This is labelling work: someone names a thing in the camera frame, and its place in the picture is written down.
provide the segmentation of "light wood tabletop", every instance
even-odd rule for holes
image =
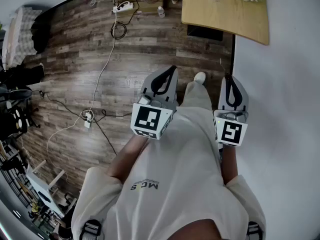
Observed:
[[[266,0],[183,0],[182,23],[233,33],[269,44]]]

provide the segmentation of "white shoe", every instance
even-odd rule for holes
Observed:
[[[206,73],[204,72],[199,72],[198,74],[195,75],[193,81],[198,82],[199,84],[203,85],[206,80]]]

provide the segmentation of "pant leg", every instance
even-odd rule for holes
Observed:
[[[198,107],[212,110],[211,100],[206,88],[196,81],[189,82],[180,107]]]

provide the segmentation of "person's arm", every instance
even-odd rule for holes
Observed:
[[[124,184],[147,140],[146,137],[134,135],[113,159],[106,174]]]
[[[221,174],[225,185],[238,176],[236,148],[233,146],[223,145]]]
[[[60,224],[61,227],[66,228],[67,225],[64,223],[61,219],[59,219],[57,216],[53,216],[53,219]]]

